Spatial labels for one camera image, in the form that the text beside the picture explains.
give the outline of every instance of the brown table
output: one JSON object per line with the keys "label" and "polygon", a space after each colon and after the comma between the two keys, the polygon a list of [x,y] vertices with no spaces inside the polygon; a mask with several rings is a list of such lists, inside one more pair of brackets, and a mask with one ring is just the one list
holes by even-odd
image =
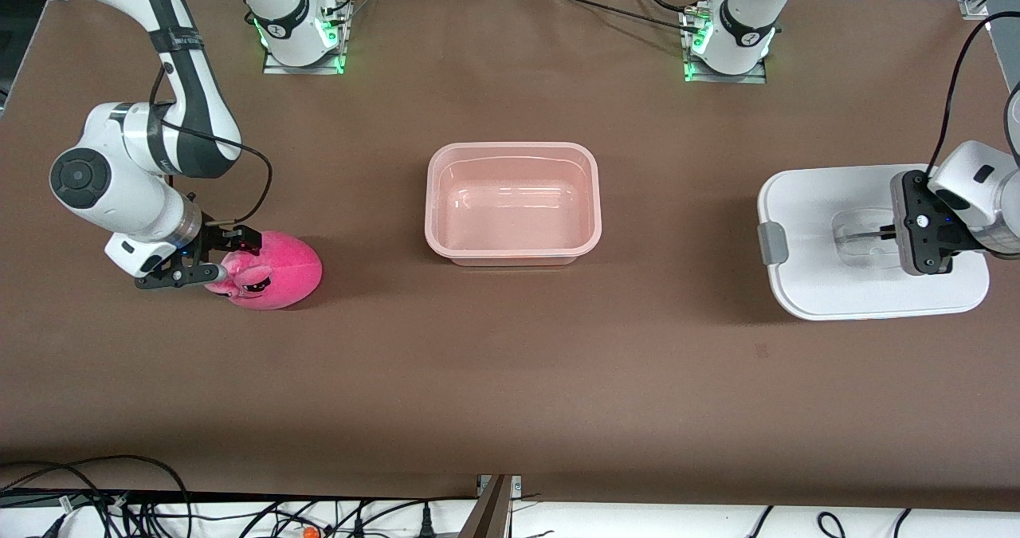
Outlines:
{"label": "brown table", "polygon": [[[966,314],[805,323],[755,236],[776,172],[928,158],[974,26],[954,1],[793,0],[765,86],[684,83],[675,34],[563,0],[372,0],[348,74],[262,76],[241,0],[189,3],[276,167],[250,225],[306,238],[322,287],[279,312],[135,290],[47,177],[157,60],[120,12],[51,3],[0,124],[4,457],[146,453],[194,490],[428,496],[507,472],[544,499],[1020,507],[1020,268],[992,261]],[[1005,148],[1006,92],[982,36],[947,145]],[[429,250],[428,158],[492,140],[592,150],[591,254],[506,271]],[[230,216],[262,173],[178,186]]]}

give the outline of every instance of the pink plastic container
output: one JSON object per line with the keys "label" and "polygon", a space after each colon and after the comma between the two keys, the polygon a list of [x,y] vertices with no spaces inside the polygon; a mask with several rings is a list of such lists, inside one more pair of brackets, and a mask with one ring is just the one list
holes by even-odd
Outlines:
{"label": "pink plastic container", "polygon": [[428,163],[425,239],[458,265],[565,265],[601,235],[599,169],[582,146],[451,144]]}

